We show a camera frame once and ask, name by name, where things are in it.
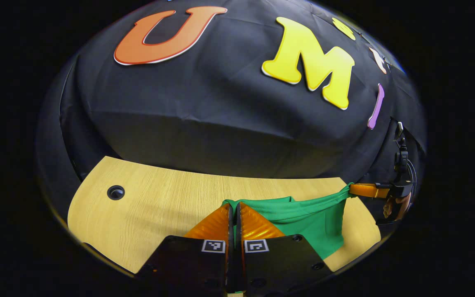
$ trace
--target orange letter u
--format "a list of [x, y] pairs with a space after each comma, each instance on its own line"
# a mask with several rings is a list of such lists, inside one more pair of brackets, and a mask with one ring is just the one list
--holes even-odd
[[148, 45], [146, 36], [165, 17], [175, 11], [165, 11], [144, 17], [135, 23], [115, 50], [115, 61], [122, 65], [158, 63], [176, 57], [192, 47], [203, 34], [206, 26], [216, 14], [226, 13], [227, 9], [217, 6], [192, 7], [186, 12], [190, 17], [179, 32], [171, 39]]

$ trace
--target yellow letter m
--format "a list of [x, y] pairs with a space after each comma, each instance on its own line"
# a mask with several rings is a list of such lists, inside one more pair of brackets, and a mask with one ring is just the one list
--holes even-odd
[[285, 30], [276, 57], [263, 63], [263, 73], [295, 85], [302, 77], [296, 68], [301, 54], [309, 90], [316, 90], [332, 73], [329, 84], [322, 88], [322, 96], [326, 101], [346, 110], [349, 104], [347, 93], [351, 68], [355, 65], [353, 58], [340, 47], [334, 47], [324, 54], [309, 28], [285, 17], [277, 17], [276, 21]]

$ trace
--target green shirt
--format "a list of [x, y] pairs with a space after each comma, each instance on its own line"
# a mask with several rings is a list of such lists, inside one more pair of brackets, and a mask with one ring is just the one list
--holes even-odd
[[325, 259], [343, 245], [343, 208], [347, 198], [355, 197], [349, 193], [351, 184], [338, 193], [307, 201], [295, 201], [288, 196], [269, 200], [226, 199], [222, 205], [230, 203], [235, 215], [238, 203], [245, 203], [285, 235], [303, 235], [318, 255]]

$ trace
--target letter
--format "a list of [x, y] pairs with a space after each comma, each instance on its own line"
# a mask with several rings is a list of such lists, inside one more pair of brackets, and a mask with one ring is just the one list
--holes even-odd
[[165, 11], [144, 17], [135, 23], [115, 50], [115, 61], [122, 65], [158, 63], [186, 52], [203, 34], [206, 26], [216, 14], [226, 13], [227, 9], [217, 6], [192, 7], [186, 12], [190, 17], [179, 32], [171, 39], [155, 45], [144, 43], [151, 30], [165, 17], [175, 11]]
[[353, 34], [353, 31], [348, 26], [346, 26], [343, 22], [338, 21], [334, 17], [332, 17], [332, 20], [333, 20], [333, 24], [338, 30], [340, 30], [343, 34], [345, 34], [352, 40], [355, 40], [355, 35]]
[[368, 49], [373, 52], [373, 58], [375, 58], [375, 62], [377, 62], [377, 65], [379, 66], [379, 69], [386, 74], [386, 69], [384, 68], [384, 60], [381, 58], [379, 53], [377, 53], [376, 50], [372, 49], [371, 47], [368, 47]]
[[284, 27], [283, 37], [274, 60], [263, 63], [263, 73], [295, 85], [301, 79], [296, 68], [301, 54], [309, 90], [316, 90], [331, 74], [330, 83], [322, 88], [322, 96], [339, 109], [346, 110], [351, 68], [355, 65], [353, 58], [340, 47], [333, 47], [324, 54], [309, 28], [284, 17], [278, 17], [276, 21]]

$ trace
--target black background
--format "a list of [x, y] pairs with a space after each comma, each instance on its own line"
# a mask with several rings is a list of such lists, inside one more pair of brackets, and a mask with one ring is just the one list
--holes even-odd
[[[0, 295], [151, 295], [74, 244], [32, 169], [38, 111], [54, 76], [94, 34], [145, 4], [0, 2]], [[380, 40], [416, 81], [428, 113], [429, 162], [398, 231], [309, 294], [433, 295], [475, 284], [475, 7], [326, 4]]]

